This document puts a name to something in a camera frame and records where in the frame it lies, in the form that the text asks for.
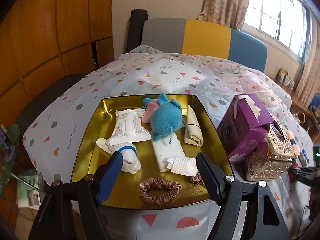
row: window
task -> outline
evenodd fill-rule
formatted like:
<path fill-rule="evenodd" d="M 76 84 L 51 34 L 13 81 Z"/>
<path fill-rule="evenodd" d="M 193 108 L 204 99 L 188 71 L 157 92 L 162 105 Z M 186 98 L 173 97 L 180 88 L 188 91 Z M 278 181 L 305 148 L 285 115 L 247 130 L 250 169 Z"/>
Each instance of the window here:
<path fill-rule="evenodd" d="M 306 9 L 299 0 L 249 0 L 244 22 L 302 57 L 307 19 Z"/>

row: metal screw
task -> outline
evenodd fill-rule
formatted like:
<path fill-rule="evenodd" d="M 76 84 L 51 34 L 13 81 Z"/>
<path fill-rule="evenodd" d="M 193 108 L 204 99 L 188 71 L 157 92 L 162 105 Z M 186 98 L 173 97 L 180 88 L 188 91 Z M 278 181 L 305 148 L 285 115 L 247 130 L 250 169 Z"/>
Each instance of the metal screw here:
<path fill-rule="evenodd" d="M 265 187 L 267 185 L 267 183 L 264 180 L 259 180 L 259 185 L 261 187 Z"/>
<path fill-rule="evenodd" d="M 85 176 L 84 179 L 85 179 L 86 181 L 91 181 L 91 180 L 94 179 L 94 176 L 93 176 L 92 174 L 89 174 L 89 175 Z"/>
<path fill-rule="evenodd" d="M 227 175 L 226 176 L 226 180 L 227 181 L 230 181 L 230 182 L 233 182 L 235 180 L 235 177 L 234 176 L 231 176 L 231 175 Z"/>
<path fill-rule="evenodd" d="M 54 185 L 54 186 L 59 186 L 60 183 L 61 183 L 61 180 L 56 179 L 55 181 L 52 182 L 52 185 Z"/>

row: barcode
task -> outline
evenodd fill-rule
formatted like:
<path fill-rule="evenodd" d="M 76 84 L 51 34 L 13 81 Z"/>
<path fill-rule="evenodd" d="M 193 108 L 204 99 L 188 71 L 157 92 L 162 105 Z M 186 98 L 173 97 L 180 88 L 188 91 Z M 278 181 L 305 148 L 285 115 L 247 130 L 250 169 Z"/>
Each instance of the barcode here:
<path fill-rule="evenodd" d="M 242 161 L 243 156 L 232 156 L 232 157 L 230 157 L 229 159 L 230 159 L 230 161 L 232 161 L 232 162 L 238 162 L 238 161 Z"/>

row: window sill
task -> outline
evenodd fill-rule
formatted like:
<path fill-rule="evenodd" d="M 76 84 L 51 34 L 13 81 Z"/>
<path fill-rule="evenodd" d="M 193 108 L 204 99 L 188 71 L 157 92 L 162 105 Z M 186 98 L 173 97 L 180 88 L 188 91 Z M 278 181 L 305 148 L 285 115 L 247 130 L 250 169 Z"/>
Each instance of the window sill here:
<path fill-rule="evenodd" d="M 301 65 L 301 58 L 298 55 L 293 53 L 286 46 L 282 45 L 281 42 L 277 41 L 276 39 L 272 38 L 271 36 L 264 34 L 262 32 L 259 32 L 255 27 L 252 27 L 246 23 L 243 24 L 241 31 L 244 33 L 247 33 L 249 35 L 254 36 L 255 38 L 261 40 L 262 42 L 265 41 L 265 42 L 271 44 L 272 46 L 279 49 L 286 56 L 290 57 L 292 60 L 298 62 Z"/>

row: plush toy ear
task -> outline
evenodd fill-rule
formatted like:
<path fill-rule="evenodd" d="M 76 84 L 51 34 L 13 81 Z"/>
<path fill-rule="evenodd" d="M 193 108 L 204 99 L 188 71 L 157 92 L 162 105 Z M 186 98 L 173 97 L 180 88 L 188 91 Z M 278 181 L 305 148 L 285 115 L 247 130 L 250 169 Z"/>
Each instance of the plush toy ear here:
<path fill-rule="evenodd" d="M 162 105 L 167 102 L 169 102 L 167 96 L 165 95 L 165 93 L 161 93 L 161 95 L 159 96 L 159 101 L 158 101 L 159 105 Z"/>
<path fill-rule="evenodd" d="M 146 106 L 148 106 L 148 104 L 152 101 L 153 101 L 153 99 L 151 99 L 151 98 L 143 98 L 142 99 L 142 105 L 143 105 L 142 108 L 145 108 Z"/>
<path fill-rule="evenodd" d="M 153 133 L 152 138 L 153 140 L 158 141 L 160 139 L 160 135 L 157 133 Z"/>
<path fill-rule="evenodd" d="M 179 103 L 177 100 L 172 99 L 172 100 L 171 100 L 171 103 L 174 104 L 177 108 L 181 109 L 181 105 L 180 105 L 180 103 Z"/>

